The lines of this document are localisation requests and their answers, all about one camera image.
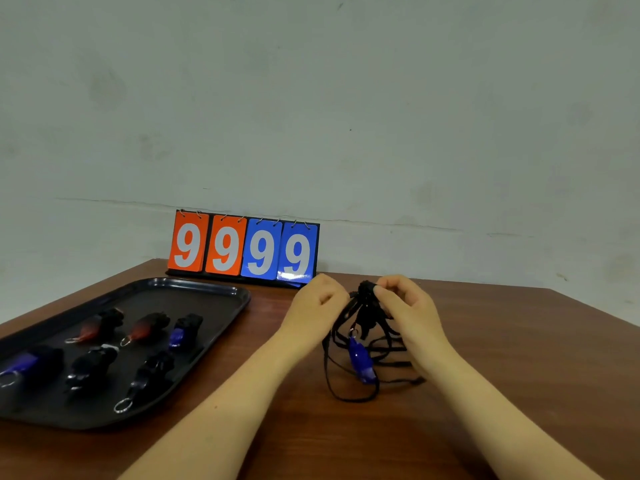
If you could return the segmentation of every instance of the white wall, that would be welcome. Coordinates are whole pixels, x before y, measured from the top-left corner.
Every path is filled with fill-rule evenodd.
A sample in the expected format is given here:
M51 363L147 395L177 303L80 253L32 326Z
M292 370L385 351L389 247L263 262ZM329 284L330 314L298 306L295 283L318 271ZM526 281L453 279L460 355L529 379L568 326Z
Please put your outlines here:
M640 323L640 0L0 0L0 321L190 207Z

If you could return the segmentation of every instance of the lanyard cord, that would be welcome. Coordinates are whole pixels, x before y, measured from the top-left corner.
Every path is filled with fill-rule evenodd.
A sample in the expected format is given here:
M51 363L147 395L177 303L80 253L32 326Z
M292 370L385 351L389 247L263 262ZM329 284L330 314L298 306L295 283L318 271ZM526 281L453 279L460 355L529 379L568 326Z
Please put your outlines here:
M336 364L343 371L357 376L356 372L346 368L345 366L337 363L332 357L329 355L329 345L333 342L336 346L341 349L349 348L349 338L353 335L353 332L356 330L356 326L359 326L361 329L360 338L366 339L369 331L372 330L376 325L379 325L384 332L382 337L371 340L368 345L365 346L367 352L371 354L372 352L377 353L377 355L373 355L371 360L373 364L380 367L411 367L412 364L408 360L396 360L396 361L384 361L388 357L391 352L406 352L406 347L404 346L404 342L400 337L400 334L396 332L389 324L387 320L393 320L393 318L388 317L387 314L380 308L380 304L378 299L373 294L373 286L374 284L368 281L361 282L358 287L358 291L354 291L349 294L351 297L350 302L347 306L344 307L338 319L333 323L331 331L322 341L322 346L324 350L324 377L326 379L326 384L329 387L329 391L332 396L336 399L343 401L345 403L366 403L368 401L372 401L380 392L380 383L385 384L398 384L398 383L408 383L411 385L418 385L425 382L422 377L418 377L416 379L392 379L390 381L384 381L378 379L378 375L376 374L375 381L372 384L374 389L372 393L366 397L357 397L357 398L348 398L341 397L335 393L333 388L331 387L331 382L329 381L329 372L328 372L328 364L329 361ZM352 316L358 314L355 322L351 325L349 336L345 336L341 334L338 330L342 325L348 322ZM386 341L386 346L375 345L377 342L381 340Z

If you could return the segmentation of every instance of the wooden table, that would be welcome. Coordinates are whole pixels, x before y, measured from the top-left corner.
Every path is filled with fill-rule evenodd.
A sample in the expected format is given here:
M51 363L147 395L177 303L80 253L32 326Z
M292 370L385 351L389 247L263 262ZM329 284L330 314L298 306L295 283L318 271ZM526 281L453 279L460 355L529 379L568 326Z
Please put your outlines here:
M165 260L148 261L0 325L0 336L165 268ZM366 278L333 276L347 290ZM455 348L517 407L605 479L638 478L640 329L551 290L419 283ZM141 419L87 433L0 421L0 477L116 478L276 331L294 292L247 288L247 310L176 393ZM336 388L358 391L345 373L332 370L332 378ZM241 478L495 477L432 385L383 386L372 403L338 402L318 346L280 387Z

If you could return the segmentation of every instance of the right hand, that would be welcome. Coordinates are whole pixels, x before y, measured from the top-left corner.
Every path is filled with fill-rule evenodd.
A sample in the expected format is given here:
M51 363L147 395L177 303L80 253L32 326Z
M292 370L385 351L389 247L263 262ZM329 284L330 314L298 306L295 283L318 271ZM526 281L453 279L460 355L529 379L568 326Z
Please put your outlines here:
M451 348L427 292L401 274L383 276L376 284L376 297L396 321L407 351L421 366L427 366L433 353Z

